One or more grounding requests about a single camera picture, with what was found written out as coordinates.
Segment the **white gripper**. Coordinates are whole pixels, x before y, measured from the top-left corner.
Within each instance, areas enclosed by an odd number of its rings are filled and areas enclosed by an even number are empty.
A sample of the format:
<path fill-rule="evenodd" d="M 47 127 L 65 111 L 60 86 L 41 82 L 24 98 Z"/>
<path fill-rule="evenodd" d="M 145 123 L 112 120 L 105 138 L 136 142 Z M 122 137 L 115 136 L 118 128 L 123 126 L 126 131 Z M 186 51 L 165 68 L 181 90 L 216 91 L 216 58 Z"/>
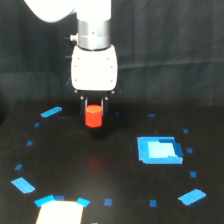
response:
<path fill-rule="evenodd" d="M 105 50 L 87 51 L 75 46 L 71 56 L 71 83 L 77 91 L 111 92 L 118 81 L 118 61 L 113 45 Z M 80 113 L 85 114 L 88 98 L 80 96 Z M 102 115 L 109 108 L 109 97 L 101 99 Z"/>

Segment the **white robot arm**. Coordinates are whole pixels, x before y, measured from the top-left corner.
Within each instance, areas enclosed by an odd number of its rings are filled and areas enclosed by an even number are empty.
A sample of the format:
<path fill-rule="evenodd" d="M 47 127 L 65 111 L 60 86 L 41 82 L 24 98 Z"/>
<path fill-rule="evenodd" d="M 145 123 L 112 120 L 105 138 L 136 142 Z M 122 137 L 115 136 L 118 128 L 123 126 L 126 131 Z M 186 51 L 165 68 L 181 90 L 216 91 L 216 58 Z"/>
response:
<path fill-rule="evenodd" d="M 91 92 L 101 94 L 102 114 L 108 106 L 118 80 L 118 62 L 111 44 L 112 0 L 24 0 L 29 9 L 42 21 L 56 23 L 75 14 L 77 33 L 71 56 L 71 83 L 80 93 L 82 109 L 87 108 Z"/>

